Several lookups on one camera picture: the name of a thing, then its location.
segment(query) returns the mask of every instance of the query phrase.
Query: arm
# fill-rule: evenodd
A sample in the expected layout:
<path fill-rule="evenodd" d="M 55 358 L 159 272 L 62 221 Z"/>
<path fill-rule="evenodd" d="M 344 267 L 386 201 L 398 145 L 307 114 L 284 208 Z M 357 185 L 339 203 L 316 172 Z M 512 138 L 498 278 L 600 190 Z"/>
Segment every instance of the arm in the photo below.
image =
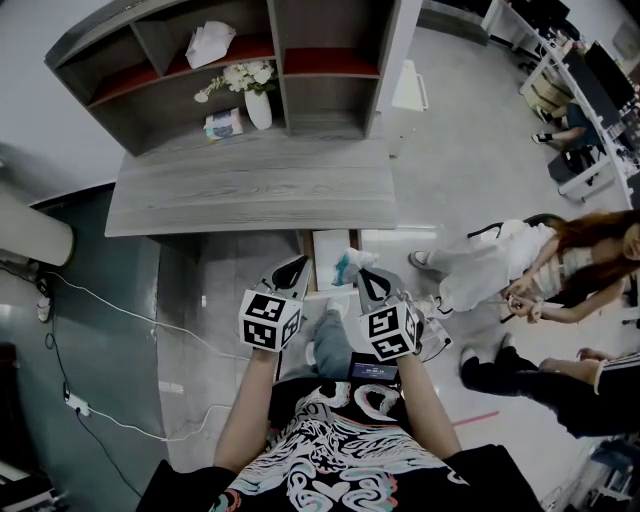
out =
<path fill-rule="evenodd" d="M 538 253 L 538 257 L 533 262 L 533 265 L 525 272 L 525 275 L 533 279 L 533 276 L 540 270 L 551 258 L 554 254 L 558 252 L 558 247 L 560 245 L 560 240 L 558 236 L 552 236 L 546 244 L 542 246 L 540 252 Z"/>
<path fill-rule="evenodd" d="M 239 473 L 263 452 L 277 362 L 278 354 L 253 350 L 238 396 L 220 434 L 214 466 Z"/>
<path fill-rule="evenodd" d="M 427 371 L 414 354 L 397 361 L 414 439 L 441 460 L 455 455 L 462 450 L 460 441 Z"/>
<path fill-rule="evenodd" d="M 549 372 L 559 372 L 581 380 L 593 386 L 596 383 L 600 361 L 585 359 L 584 361 L 560 361 L 557 359 L 545 359 L 540 363 L 540 369 Z"/>
<path fill-rule="evenodd" d="M 535 276 L 536 272 L 538 272 L 538 270 L 540 270 L 551 259 L 551 257 L 558 252 L 559 245 L 560 241 L 558 240 L 558 236 L 552 236 L 547 243 L 542 246 L 542 249 L 540 249 L 540 252 L 538 253 L 538 257 L 535 259 L 531 267 L 520 279 L 516 279 L 507 287 L 504 291 L 504 296 L 509 297 L 510 295 L 520 295 L 526 292 L 531 287 L 533 276 Z"/>
<path fill-rule="evenodd" d="M 624 281 L 617 281 L 572 308 L 542 308 L 542 318 L 562 324 L 577 323 L 616 300 L 623 289 Z"/>

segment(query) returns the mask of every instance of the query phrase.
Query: office chair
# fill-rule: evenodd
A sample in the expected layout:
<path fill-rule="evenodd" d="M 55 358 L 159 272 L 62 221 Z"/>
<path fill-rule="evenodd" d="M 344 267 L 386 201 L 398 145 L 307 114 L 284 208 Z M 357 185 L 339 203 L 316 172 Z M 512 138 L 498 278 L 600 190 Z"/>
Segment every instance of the office chair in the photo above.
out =
<path fill-rule="evenodd" d="M 552 221 L 564 221 L 564 219 L 552 213 L 540 213 L 538 215 L 534 215 L 533 217 L 529 217 L 528 219 L 525 219 L 522 222 L 524 222 L 525 224 L 528 224 L 529 226 L 537 226 L 538 224 L 544 224 L 545 226 L 549 226 L 551 225 Z M 503 224 L 504 222 L 496 222 L 494 224 L 490 224 L 489 226 L 483 229 L 467 234 L 467 238 L 474 238 L 476 236 L 480 236 L 482 235 L 482 233 L 485 233 L 495 228 L 498 228 L 498 235 L 496 236 L 496 238 L 498 238 L 500 236 L 500 230 L 502 229 Z M 571 308 L 583 302 L 587 298 L 587 295 L 588 295 L 587 293 L 560 292 L 558 295 L 556 295 L 555 297 L 551 297 L 550 299 L 547 299 L 545 302 L 551 302 L 552 304 L 560 304 L 563 308 Z M 503 318 L 502 320 L 500 320 L 500 323 L 505 324 L 509 320 L 511 320 L 514 316 L 515 316 L 514 314 L 510 314 L 506 318 Z"/>

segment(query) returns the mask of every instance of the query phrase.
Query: flower vase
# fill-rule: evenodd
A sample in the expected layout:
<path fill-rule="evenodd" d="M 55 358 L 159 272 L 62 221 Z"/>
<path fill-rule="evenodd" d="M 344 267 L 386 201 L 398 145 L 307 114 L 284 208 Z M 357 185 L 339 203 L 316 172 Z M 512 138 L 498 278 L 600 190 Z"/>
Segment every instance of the flower vase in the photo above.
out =
<path fill-rule="evenodd" d="M 244 101 L 247 104 L 249 119 L 258 130 L 266 130 L 271 126 L 271 105 L 266 92 L 256 94 L 255 91 L 245 91 Z"/>

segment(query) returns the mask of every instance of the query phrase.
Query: hand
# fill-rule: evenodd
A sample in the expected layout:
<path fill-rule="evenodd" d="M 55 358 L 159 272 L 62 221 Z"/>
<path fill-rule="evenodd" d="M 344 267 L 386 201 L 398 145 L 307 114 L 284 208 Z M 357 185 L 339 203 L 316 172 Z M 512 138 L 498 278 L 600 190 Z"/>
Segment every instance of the hand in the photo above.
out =
<path fill-rule="evenodd" d="M 525 299 L 524 297 L 517 297 L 515 295 L 512 295 L 511 297 L 509 297 L 509 300 L 507 302 L 509 311 L 520 318 L 529 316 L 529 313 L 531 312 L 535 304 L 536 303 L 530 299 Z"/>
<path fill-rule="evenodd" d="M 609 356 L 604 352 L 593 350 L 592 348 L 581 348 L 578 350 L 578 359 L 584 361 L 585 359 L 593 359 L 595 361 L 606 361 Z"/>
<path fill-rule="evenodd" d="M 504 296 L 509 298 L 512 295 L 522 295 L 531 288 L 533 278 L 529 274 L 524 274 L 520 279 L 516 279 L 505 290 Z"/>
<path fill-rule="evenodd" d="M 538 366 L 538 370 L 541 372 L 555 372 L 557 371 L 555 368 L 556 360 L 553 357 L 547 357 L 544 361 L 540 363 Z"/>

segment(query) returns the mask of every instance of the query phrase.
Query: red line on floor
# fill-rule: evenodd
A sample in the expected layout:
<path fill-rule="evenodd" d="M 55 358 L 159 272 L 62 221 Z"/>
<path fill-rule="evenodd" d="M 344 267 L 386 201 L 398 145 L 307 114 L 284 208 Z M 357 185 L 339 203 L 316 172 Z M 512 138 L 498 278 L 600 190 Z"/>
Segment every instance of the red line on floor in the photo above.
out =
<path fill-rule="evenodd" d="M 493 418 L 494 416 L 497 416 L 498 414 L 500 414 L 500 411 L 490 412 L 488 414 L 483 414 L 482 416 L 474 416 L 473 418 L 467 418 L 466 420 L 456 421 L 453 424 L 453 426 L 454 427 L 460 427 L 462 425 L 467 425 L 468 423 L 473 423 L 475 421 L 481 421 L 481 420 L 486 420 L 488 418 Z"/>

